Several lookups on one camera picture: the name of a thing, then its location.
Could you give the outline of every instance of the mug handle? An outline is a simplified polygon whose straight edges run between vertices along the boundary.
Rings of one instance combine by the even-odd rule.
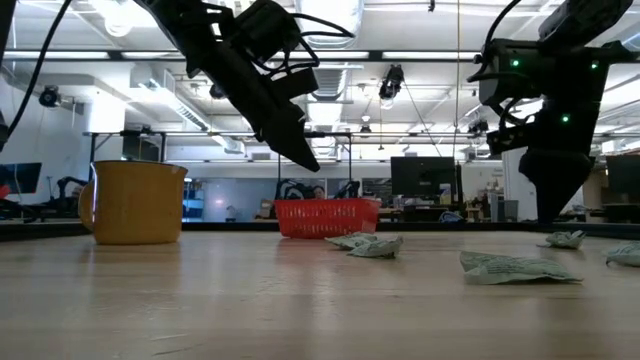
[[[82,189],[78,199],[78,216],[82,225],[89,230],[93,230],[93,187],[94,181],[91,180]]]

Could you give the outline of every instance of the red basket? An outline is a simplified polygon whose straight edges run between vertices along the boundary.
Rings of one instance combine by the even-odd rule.
[[[323,239],[364,232],[373,234],[380,202],[366,199],[276,200],[280,232],[285,237]]]

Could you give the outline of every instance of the computer monitor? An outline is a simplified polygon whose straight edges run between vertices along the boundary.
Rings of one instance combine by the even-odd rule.
[[[640,155],[607,156],[609,190],[640,195]]]
[[[0,185],[9,185],[10,194],[34,194],[41,170],[42,163],[0,164]]]
[[[391,192],[406,197],[435,197],[456,190],[453,157],[392,157]]]

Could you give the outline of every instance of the yellow mug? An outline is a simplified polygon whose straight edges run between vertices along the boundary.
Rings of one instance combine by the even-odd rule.
[[[98,161],[84,187],[78,214],[98,244],[178,241],[187,169],[162,163]]]

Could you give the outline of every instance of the wood grain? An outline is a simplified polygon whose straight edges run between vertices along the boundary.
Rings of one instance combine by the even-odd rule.
[[[618,241],[406,234],[395,261],[276,233],[0,244],[0,359],[637,359],[640,269]],[[465,285],[460,250],[539,256],[582,285]]]

